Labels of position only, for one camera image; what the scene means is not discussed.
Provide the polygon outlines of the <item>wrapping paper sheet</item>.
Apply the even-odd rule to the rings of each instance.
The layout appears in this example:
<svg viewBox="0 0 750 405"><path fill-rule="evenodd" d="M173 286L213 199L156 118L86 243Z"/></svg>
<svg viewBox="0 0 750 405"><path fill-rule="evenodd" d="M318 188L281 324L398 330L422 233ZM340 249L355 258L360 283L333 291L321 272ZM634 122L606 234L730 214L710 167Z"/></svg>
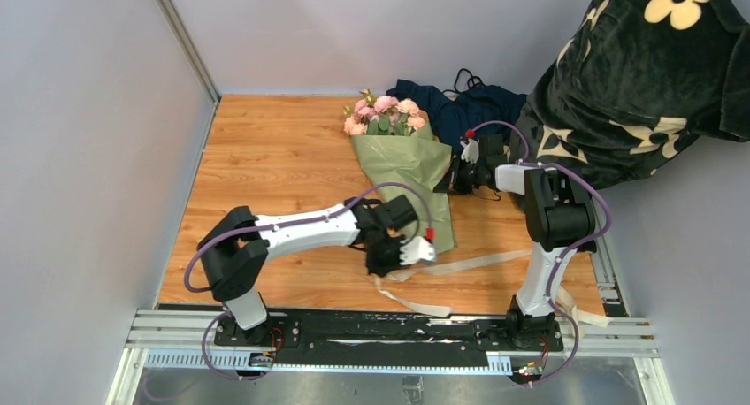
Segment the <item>wrapping paper sheet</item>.
<svg viewBox="0 0 750 405"><path fill-rule="evenodd" d="M456 248L448 196L435 193L448 170L452 149L437 141L429 124L408 136L356 135L351 138L357 161L371 184L398 182L414 189L383 187L380 195L391 200L398 195L408 197L419 216L418 224L410 224L405 233L412 235L416 229L425 233L432 221L433 244L439 253Z"/></svg>

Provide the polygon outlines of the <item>cream printed ribbon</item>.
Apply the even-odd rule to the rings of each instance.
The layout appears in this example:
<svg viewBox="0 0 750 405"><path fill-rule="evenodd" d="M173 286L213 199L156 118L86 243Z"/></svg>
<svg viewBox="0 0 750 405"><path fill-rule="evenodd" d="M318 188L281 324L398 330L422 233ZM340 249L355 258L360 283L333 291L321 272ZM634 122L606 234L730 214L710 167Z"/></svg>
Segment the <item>cream printed ribbon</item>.
<svg viewBox="0 0 750 405"><path fill-rule="evenodd" d="M468 271L487 267L492 264L505 263L507 261L511 261L521 257L528 257L531 255L531 250L515 250L510 252L502 252L488 256L465 259L448 264L437 264L434 266L408 270L401 269L399 271L386 275L385 279L404 282L419 273L429 274L432 276L445 276L460 271ZM381 277L373 275L372 279L374 286L379 293L383 294L385 297L393 301L399 302L401 305L411 309L412 311L415 311L416 313L426 314L434 317L447 317L452 312L452 309L450 307L417 303L401 298L397 295L392 294L381 286ZM560 306L562 310L573 317L573 319L577 323L606 327L612 321L612 317L605 317L603 315L597 315L592 312L581 310L578 307L578 304L573 296L565 288L560 287L559 285L553 288L553 293L555 294L555 302Z"/></svg>

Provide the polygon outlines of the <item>fake rose stem one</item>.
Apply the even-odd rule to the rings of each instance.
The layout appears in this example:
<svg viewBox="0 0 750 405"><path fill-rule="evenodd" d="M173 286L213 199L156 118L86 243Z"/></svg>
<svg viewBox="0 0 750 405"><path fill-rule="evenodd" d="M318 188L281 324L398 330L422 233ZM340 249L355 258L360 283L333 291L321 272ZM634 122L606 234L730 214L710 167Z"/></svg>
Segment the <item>fake rose stem one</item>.
<svg viewBox="0 0 750 405"><path fill-rule="evenodd" d="M426 124L418 105L409 98L399 101L396 110L402 115L403 123L413 130L419 130Z"/></svg>

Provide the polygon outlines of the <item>fake rose stem two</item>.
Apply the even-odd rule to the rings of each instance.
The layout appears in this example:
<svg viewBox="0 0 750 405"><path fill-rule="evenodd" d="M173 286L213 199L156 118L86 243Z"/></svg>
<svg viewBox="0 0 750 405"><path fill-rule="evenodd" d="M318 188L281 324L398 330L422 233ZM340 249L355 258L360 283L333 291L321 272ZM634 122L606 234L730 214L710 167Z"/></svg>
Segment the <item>fake rose stem two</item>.
<svg viewBox="0 0 750 405"><path fill-rule="evenodd" d="M365 98L360 99L353 106L345 106L343 112L346 118L343 132L347 136L364 134L369 127L372 111L372 107Z"/></svg>

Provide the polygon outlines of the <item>fake rose stem three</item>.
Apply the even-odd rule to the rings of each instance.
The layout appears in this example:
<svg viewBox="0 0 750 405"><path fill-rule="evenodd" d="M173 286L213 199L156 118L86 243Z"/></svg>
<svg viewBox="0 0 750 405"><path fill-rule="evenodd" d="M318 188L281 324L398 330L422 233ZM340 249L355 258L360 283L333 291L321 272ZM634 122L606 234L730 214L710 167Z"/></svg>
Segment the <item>fake rose stem three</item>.
<svg viewBox="0 0 750 405"><path fill-rule="evenodd" d="M396 135L401 113L396 109L398 100L392 96L376 96L369 89L360 91L354 114L364 125L368 135Z"/></svg>

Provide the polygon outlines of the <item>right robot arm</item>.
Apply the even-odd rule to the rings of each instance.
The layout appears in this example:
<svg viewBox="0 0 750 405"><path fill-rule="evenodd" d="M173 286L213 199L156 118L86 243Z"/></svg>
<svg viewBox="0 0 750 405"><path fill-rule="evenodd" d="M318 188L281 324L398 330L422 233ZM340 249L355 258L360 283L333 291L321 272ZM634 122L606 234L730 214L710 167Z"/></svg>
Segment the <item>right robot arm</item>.
<svg viewBox="0 0 750 405"><path fill-rule="evenodd" d="M452 156L436 193L468 195L480 187L522 199L531 259L524 283L509 305L500 333L516 349L527 349L555 331L557 296L572 256L592 243L595 228L591 195L569 174L539 164L512 163L502 152L501 135L477 138L468 131L461 152Z"/></svg>

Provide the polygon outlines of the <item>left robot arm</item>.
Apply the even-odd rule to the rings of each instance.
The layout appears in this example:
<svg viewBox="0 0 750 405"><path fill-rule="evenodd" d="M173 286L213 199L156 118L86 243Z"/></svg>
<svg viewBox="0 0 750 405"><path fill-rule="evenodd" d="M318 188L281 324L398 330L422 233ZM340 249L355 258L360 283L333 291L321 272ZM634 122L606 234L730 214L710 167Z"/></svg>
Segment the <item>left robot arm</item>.
<svg viewBox="0 0 750 405"><path fill-rule="evenodd" d="M266 264L283 256L326 247L358 248L369 274L385 277L413 264L432 263L433 230L409 237L401 230L418 221L405 195L387 202L352 197L333 207L286 216L254 215L232 209L197 247L191 264L201 264L208 291L221 302L226 320L250 346L271 334L269 312L256 281Z"/></svg>

